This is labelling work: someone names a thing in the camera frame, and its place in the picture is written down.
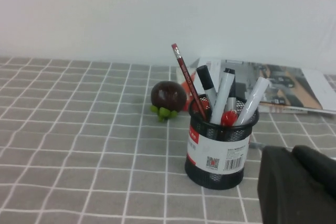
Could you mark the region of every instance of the barcode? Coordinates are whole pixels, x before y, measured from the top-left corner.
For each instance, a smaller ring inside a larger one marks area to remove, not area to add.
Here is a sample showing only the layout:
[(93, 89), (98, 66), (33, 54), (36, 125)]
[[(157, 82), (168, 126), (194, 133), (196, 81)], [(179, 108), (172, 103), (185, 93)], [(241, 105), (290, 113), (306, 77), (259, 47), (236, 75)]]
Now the barcode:
[(225, 169), (224, 170), (234, 170), (242, 164), (243, 157), (237, 159), (230, 159), (225, 162)]

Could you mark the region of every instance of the pencil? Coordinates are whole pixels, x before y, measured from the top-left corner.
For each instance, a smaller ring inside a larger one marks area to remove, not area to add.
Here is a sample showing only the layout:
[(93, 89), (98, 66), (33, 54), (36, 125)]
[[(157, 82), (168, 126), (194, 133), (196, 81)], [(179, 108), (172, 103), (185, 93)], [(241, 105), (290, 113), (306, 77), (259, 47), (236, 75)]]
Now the pencil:
[(204, 108), (203, 108), (202, 103), (201, 103), (201, 101), (200, 101), (200, 99), (198, 97), (198, 94), (197, 94), (197, 91), (195, 89), (194, 83), (193, 83), (193, 81), (192, 81), (192, 79), (190, 77), (190, 74), (189, 74), (189, 72), (187, 70), (187, 67), (186, 67), (186, 65), (184, 63), (184, 60), (183, 60), (183, 58), (182, 58), (182, 56), (180, 54), (180, 51), (179, 51), (179, 49), (177, 47), (177, 44), (172, 44), (172, 48), (174, 50), (174, 54), (175, 54), (175, 56), (177, 58), (178, 64), (180, 65), (180, 68), (181, 68), (182, 73), (184, 75), (185, 81), (188, 84), (190, 92), (191, 92), (191, 94), (193, 95), (193, 97), (195, 99), (195, 102), (196, 102), (196, 105), (198, 107), (198, 110), (200, 111), (200, 114), (203, 117), (204, 121), (206, 121), (206, 115), (205, 115)]

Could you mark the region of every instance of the book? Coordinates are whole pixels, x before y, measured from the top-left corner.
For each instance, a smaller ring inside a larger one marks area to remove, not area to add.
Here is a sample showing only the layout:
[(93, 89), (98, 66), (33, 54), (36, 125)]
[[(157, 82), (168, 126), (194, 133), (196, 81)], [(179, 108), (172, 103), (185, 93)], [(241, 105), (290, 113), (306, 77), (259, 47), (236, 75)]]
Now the book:
[[(209, 71), (216, 90), (218, 90), (223, 70), (225, 68), (235, 69), (236, 93), (237, 97), (242, 99), (247, 99), (259, 76), (270, 80), (271, 85), (267, 88), (259, 105), (260, 112), (307, 113), (307, 111), (315, 111), (336, 114), (336, 93), (320, 71), (254, 62), (200, 58), (191, 65), (190, 73), (195, 73), (195, 68), (205, 65), (205, 62), (213, 66), (213, 72)], [(177, 81), (181, 84), (181, 81), (185, 81), (184, 77), (180, 69), (176, 72)], [(197, 78), (197, 73), (195, 73), (194, 84), (197, 93), (203, 94), (204, 90), (201, 83), (196, 81)]]

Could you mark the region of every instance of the white marker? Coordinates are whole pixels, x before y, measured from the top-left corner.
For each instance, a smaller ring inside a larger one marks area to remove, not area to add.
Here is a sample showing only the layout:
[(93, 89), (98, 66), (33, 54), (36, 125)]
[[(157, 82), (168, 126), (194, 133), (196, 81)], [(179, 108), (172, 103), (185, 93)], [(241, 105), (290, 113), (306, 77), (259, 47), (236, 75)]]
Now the white marker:
[(235, 79), (235, 75), (231, 73), (223, 73), (221, 83), (219, 84), (217, 100), (212, 111), (210, 122), (220, 125), (224, 107), (230, 93), (230, 88)]
[(214, 109), (217, 92), (212, 82), (209, 69), (206, 65), (196, 68), (198, 77), (200, 78), (201, 84), (204, 89), (204, 93), (208, 99), (211, 110)]
[(269, 85), (269, 80), (259, 77), (256, 85), (254, 86), (252, 93), (248, 97), (237, 121), (234, 126), (243, 125), (249, 122), (254, 112), (257, 110), (258, 105), (263, 98), (263, 95)]

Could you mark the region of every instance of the black mesh pencil cup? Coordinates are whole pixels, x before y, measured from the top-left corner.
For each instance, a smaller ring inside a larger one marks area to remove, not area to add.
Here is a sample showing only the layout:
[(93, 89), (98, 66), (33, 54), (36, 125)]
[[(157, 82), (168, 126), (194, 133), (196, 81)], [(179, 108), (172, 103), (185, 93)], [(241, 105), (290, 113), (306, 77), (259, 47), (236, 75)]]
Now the black mesh pencil cup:
[[(210, 118), (211, 110), (205, 95), (199, 96)], [(239, 115), (245, 100), (237, 98)], [(185, 171), (200, 186), (209, 189), (230, 189), (244, 176), (244, 163), (252, 127), (259, 120), (258, 110), (249, 123), (241, 126), (220, 126), (203, 120), (193, 100), (189, 105), (190, 131)]]

